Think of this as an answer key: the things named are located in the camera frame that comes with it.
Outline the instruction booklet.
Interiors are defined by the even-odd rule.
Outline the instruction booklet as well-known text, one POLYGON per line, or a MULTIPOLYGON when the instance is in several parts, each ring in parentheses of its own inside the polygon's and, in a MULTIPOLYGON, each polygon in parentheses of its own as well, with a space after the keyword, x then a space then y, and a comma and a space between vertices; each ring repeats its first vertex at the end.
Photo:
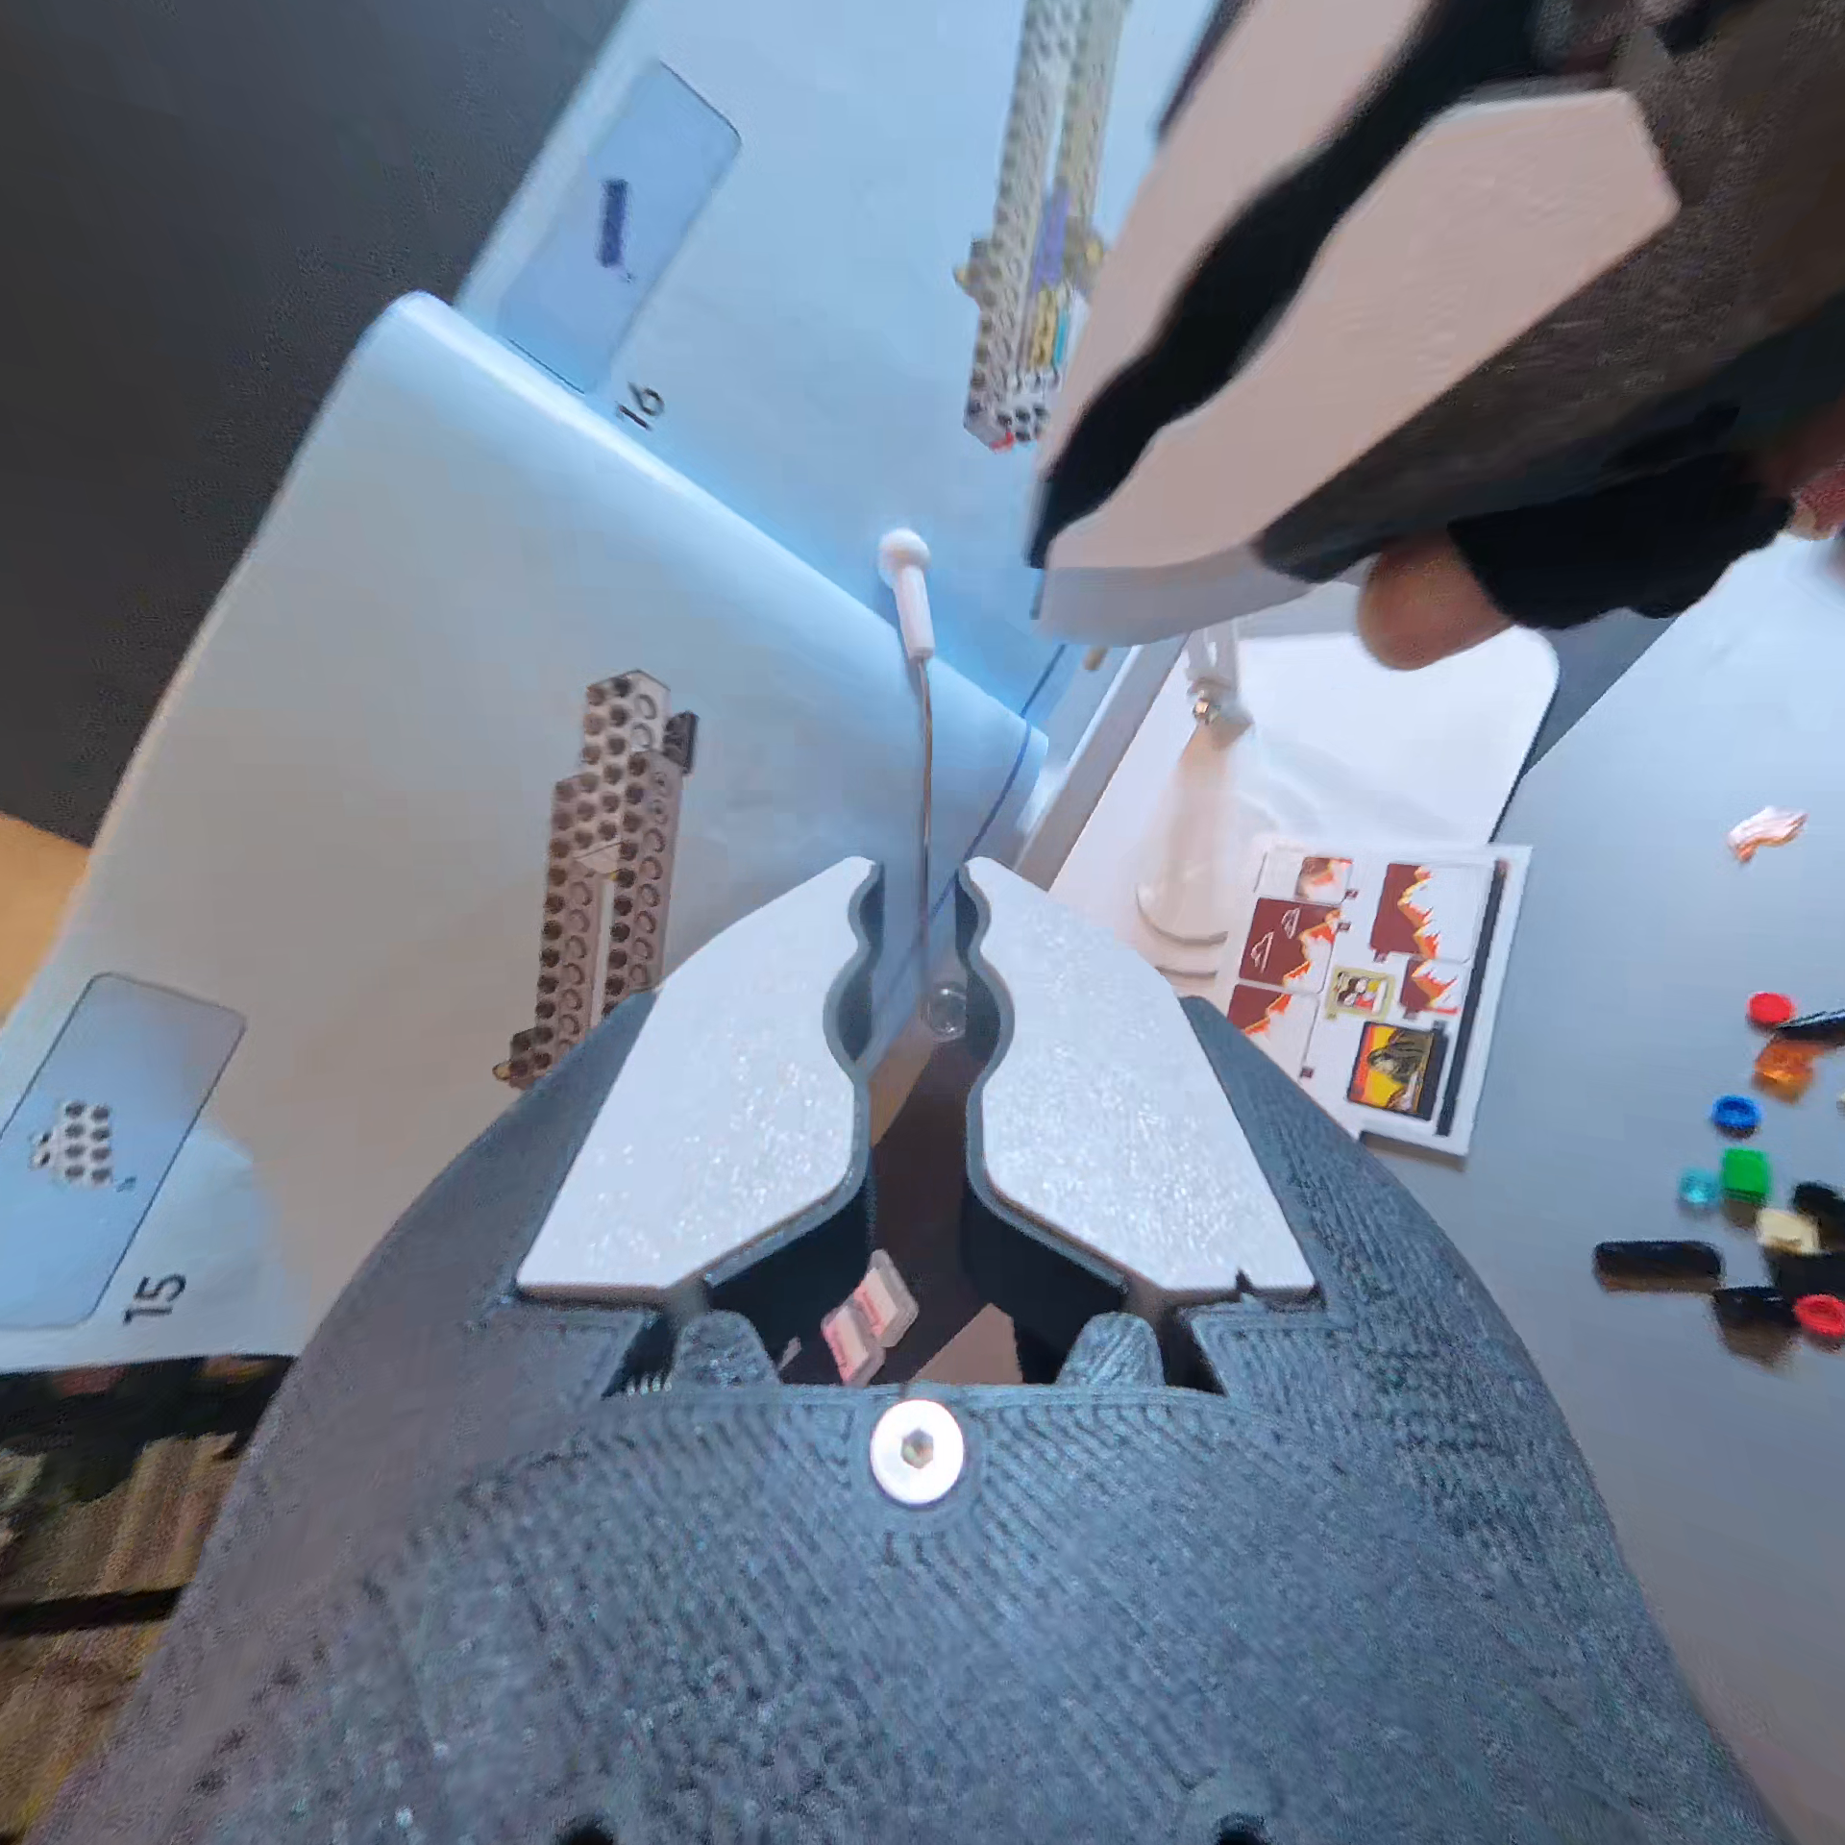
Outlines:
POLYGON ((666 973, 834 861, 917 908, 874 549, 933 553, 932 906, 1069 847, 1180 645, 1056 645, 1023 288, 1067 357, 1209 4, 627 4, 458 305, 358 338, 4 1020, 4 1376, 299 1353, 517 1097, 584 713, 691 713, 666 973))

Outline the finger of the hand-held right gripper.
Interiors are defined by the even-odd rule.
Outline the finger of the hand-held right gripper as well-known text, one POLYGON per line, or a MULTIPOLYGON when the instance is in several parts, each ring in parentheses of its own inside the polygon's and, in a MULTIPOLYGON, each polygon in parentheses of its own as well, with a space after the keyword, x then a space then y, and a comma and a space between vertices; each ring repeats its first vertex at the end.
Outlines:
POLYGON ((1212 247, 1344 130, 1411 51, 1425 2, 1248 2, 1211 14, 1091 291, 1037 475, 1154 352, 1212 247))
POLYGON ((1622 89, 1451 108, 1331 228, 1304 283, 1207 404, 1051 547, 1051 639, 1180 628, 1168 585, 1260 573, 1257 547, 1671 221, 1677 186, 1622 89))

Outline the person's right hand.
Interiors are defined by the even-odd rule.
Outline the person's right hand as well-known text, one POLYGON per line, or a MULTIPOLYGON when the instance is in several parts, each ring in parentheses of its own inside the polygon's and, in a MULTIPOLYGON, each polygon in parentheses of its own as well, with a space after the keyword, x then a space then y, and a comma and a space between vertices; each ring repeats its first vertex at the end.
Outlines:
POLYGON ((1704 452, 1610 488, 1456 520, 1389 545, 1358 633, 1390 671, 1503 630, 1579 630, 1607 614, 1682 616, 1784 531, 1840 529, 1840 407, 1780 444, 1704 452))

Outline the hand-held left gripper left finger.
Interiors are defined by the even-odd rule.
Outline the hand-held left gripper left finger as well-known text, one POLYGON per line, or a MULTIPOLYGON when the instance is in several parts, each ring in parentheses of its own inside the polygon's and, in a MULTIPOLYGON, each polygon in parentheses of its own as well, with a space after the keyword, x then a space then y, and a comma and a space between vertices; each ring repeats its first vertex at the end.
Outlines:
POLYGON ((715 1288, 846 1204, 870 1147, 883 880, 844 857, 664 980, 517 1269, 525 1297, 715 1288))

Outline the sticker sheet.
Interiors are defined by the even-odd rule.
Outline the sticker sheet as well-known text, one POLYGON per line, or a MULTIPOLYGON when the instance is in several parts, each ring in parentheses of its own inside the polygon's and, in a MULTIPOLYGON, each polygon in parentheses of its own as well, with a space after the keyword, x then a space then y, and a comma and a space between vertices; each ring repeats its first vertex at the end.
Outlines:
POLYGON ((1354 1138, 1460 1160, 1528 875, 1526 845, 1258 834, 1214 1000, 1354 1138))

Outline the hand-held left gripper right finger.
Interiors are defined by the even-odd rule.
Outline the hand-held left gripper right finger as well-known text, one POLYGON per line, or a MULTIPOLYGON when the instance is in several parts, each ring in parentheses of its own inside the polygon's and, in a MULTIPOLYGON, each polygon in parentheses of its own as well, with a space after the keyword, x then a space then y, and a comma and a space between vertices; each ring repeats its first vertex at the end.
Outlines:
POLYGON ((961 869, 1000 1043, 976 1088, 992 1207, 1157 1301, 1308 1301, 1316 1276, 1180 995, 991 860, 961 869))

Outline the pile of small lego pieces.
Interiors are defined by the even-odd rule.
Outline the pile of small lego pieces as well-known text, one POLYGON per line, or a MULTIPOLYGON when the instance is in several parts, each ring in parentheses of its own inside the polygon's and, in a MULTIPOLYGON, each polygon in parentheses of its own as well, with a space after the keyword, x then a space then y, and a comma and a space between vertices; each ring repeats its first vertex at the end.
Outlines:
POLYGON ((1807 1097, 1820 1059, 1840 1050, 1844 1010, 1801 1010, 1786 993, 1760 990, 1744 1014, 1760 1032, 1751 1088, 1713 1100, 1719 1162, 1684 1168, 1677 1199, 1682 1215, 1719 1215, 1751 1237, 1761 1278, 1731 1281, 1723 1250, 1704 1237, 1607 1238, 1594 1248, 1590 1271, 1607 1294, 1703 1301, 1719 1335, 1761 1362, 1796 1345, 1840 1353, 1840 1186, 1804 1180, 1780 1190, 1760 1133, 1764 1102, 1807 1097))

